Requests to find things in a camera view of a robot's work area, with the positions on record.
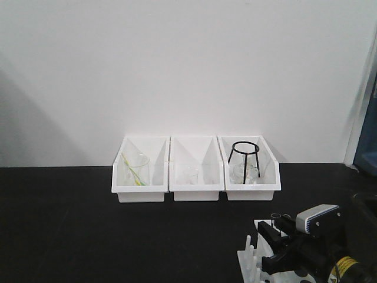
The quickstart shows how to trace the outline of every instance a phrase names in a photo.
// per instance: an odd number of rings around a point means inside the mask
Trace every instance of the blue object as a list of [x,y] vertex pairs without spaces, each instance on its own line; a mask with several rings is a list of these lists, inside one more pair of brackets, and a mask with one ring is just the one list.
[[377,176],[377,90],[376,81],[366,111],[363,129],[353,161],[363,171]]

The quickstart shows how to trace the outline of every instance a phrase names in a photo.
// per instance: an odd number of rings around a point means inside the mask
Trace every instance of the white wall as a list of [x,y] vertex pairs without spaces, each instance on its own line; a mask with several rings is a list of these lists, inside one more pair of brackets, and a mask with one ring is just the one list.
[[342,162],[377,1],[0,1],[0,166],[113,162],[125,134],[262,134]]

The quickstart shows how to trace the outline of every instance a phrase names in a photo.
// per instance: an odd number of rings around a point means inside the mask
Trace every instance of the glass beaker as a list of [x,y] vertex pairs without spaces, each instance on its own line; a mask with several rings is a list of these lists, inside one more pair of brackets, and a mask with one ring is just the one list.
[[198,168],[196,168],[194,166],[187,166],[183,170],[183,175],[184,175],[186,184],[190,184],[190,185],[197,185],[198,184],[198,175],[199,175]]
[[149,185],[149,157],[140,153],[126,157],[122,153],[125,163],[125,182],[129,186]]

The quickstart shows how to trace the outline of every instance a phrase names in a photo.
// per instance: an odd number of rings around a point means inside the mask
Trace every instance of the black tabletop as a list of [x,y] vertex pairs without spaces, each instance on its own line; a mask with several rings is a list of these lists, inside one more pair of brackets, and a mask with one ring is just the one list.
[[[342,164],[281,164],[272,201],[119,203],[111,167],[0,169],[0,282],[243,282],[254,219],[347,206],[377,179]],[[364,240],[351,239],[363,249]]]

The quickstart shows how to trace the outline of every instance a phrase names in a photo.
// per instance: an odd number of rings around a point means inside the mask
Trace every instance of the storage bin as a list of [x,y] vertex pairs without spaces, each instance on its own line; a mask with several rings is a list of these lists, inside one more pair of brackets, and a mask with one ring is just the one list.
[[224,173],[216,137],[172,137],[169,174],[175,201],[218,200]]
[[[169,145],[169,137],[124,138],[113,164],[111,188],[119,202],[164,201]],[[140,164],[133,165],[132,160]]]
[[[224,161],[225,191],[228,200],[272,200],[273,194],[281,190],[279,163],[269,149],[262,136],[219,136],[221,155]],[[235,142],[246,141],[258,145],[258,160],[260,177],[252,184],[234,183],[231,178],[233,168],[236,163],[242,162],[236,154],[232,155],[228,164],[228,159]]]

